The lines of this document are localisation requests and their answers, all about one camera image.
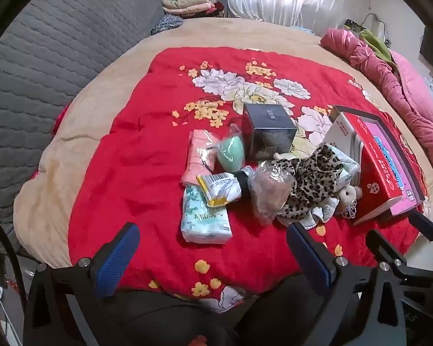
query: leopard print fabric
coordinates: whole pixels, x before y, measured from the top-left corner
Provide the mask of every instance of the leopard print fabric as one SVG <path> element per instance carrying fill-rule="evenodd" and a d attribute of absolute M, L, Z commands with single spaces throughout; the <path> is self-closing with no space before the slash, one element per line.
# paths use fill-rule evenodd
<path fill-rule="evenodd" d="M 339 190 L 337 181 L 343 169 L 343 164 L 327 145 L 317 148 L 307 159 L 274 160 L 269 166 L 295 177 L 292 192 L 278 215 L 298 220 Z"/>

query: green cloth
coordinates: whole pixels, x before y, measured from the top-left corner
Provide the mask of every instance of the green cloth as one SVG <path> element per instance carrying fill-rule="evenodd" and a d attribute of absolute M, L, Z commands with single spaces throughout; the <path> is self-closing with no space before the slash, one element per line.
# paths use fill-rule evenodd
<path fill-rule="evenodd" d="M 393 62 L 391 52 L 387 46 L 378 40 L 370 30 L 363 30 L 359 33 L 359 39 L 366 42 L 379 59 L 388 63 L 393 70 L 397 70 L 396 64 Z"/>

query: red box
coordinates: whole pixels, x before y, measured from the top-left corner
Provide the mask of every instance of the red box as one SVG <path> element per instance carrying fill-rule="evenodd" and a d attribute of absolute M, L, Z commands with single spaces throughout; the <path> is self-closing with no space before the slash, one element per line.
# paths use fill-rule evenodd
<path fill-rule="evenodd" d="M 343 112 L 335 118 L 324 138 L 361 166 L 351 184 L 363 190 L 357 202 L 354 224 L 373 219 L 388 210 L 403 197 L 397 180 L 380 147 L 365 123 L 352 113 Z"/>

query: blue rubber pad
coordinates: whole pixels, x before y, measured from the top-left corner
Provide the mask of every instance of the blue rubber pad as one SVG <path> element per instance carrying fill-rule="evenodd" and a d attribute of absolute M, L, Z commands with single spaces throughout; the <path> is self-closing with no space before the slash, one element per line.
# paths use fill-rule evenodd
<path fill-rule="evenodd" d="M 318 295 L 327 295 L 331 286 L 330 273 L 294 224 L 287 228 L 287 244 L 313 290 Z"/>
<path fill-rule="evenodd" d="M 96 273 L 97 297 L 104 298 L 114 293 L 138 246 L 139 229 L 132 224 Z"/>

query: metal screw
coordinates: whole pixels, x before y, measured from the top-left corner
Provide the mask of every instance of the metal screw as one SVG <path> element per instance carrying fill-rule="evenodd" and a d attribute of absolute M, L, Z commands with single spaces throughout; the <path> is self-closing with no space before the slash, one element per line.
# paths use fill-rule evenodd
<path fill-rule="evenodd" d="M 343 256 L 339 256 L 337 259 L 335 259 L 335 261 L 340 267 L 348 265 L 348 259 Z"/>
<path fill-rule="evenodd" d="M 43 272 L 45 269 L 46 269 L 45 263 L 40 263 L 39 265 L 37 265 L 37 271 L 38 272 Z"/>
<path fill-rule="evenodd" d="M 380 269 L 384 270 L 385 272 L 388 272 L 390 270 L 390 265 L 387 262 L 381 262 L 379 266 Z"/>
<path fill-rule="evenodd" d="M 91 260 L 88 257 L 83 257 L 79 260 L 79 262 L 77 263 L 79 265 L 79 267 L 85 268 L 88 267 L 88 265 L 90 265 Z"/>

